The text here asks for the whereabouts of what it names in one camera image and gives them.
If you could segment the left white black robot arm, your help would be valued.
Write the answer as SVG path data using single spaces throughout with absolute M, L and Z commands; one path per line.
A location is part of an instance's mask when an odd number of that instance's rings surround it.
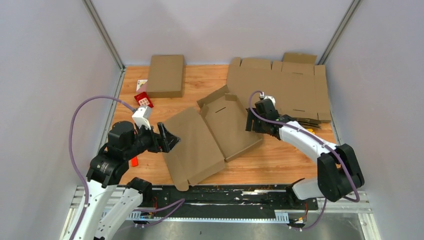
M 129 121 L 112 126 L 107 143 L 90 162 L 85 186 L 88 192 L 77 209 L 80 216 L 73 219 L 64 239 L 110 240 L 136 207 L 152 203 L 152 184 L 135 177 L 126 185 L 119 202 L 102 215 L 132 158 L 145 151 L 169 153 L 181 141 L 163 123 L 157 126 L 159 133 Z

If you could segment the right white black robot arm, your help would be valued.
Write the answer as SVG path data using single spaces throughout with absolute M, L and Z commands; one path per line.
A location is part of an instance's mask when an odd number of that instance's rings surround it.
M 365 180 L 350 145 L 336 145 L 309 132 L 296 118 L 279 114 L 271 99 L 262 98 L 246 111 L 246 131 L 289 143 L 316 164 L 316 178 L 301 178 L 285 188 L 285 201 L 290 208 L 298 209 L 312 198 L 360 201 L 358 188 Z

